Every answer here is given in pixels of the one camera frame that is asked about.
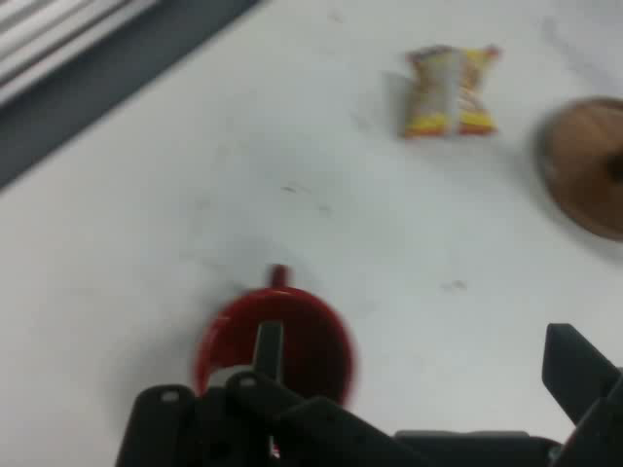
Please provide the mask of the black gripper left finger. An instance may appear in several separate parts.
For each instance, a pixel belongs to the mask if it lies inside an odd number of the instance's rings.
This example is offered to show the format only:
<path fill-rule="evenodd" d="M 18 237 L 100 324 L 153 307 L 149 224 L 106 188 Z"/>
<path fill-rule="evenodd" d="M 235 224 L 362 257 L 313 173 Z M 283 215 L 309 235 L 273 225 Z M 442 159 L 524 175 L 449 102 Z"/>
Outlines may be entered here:
<path fill-rule="evenodd" d="M 331 401 L 280 381 L 284 330 L 259 326 L 252 363 L 212 376 L 194 395 L 156 386 L 135 400 L 119 466 L 401 466 L 388 435 Z"/>

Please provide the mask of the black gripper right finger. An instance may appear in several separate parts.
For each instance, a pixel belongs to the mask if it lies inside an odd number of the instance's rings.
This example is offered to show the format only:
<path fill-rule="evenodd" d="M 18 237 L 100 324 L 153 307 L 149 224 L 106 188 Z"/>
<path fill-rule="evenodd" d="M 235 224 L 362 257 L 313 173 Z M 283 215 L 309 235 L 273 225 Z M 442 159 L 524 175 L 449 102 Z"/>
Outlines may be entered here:
<path fill-rule="evenodd" d="M 542 382 L 574 425 L 554 466 L 622 464 L 622 370 L 569 324 L 547 326 Z"/>

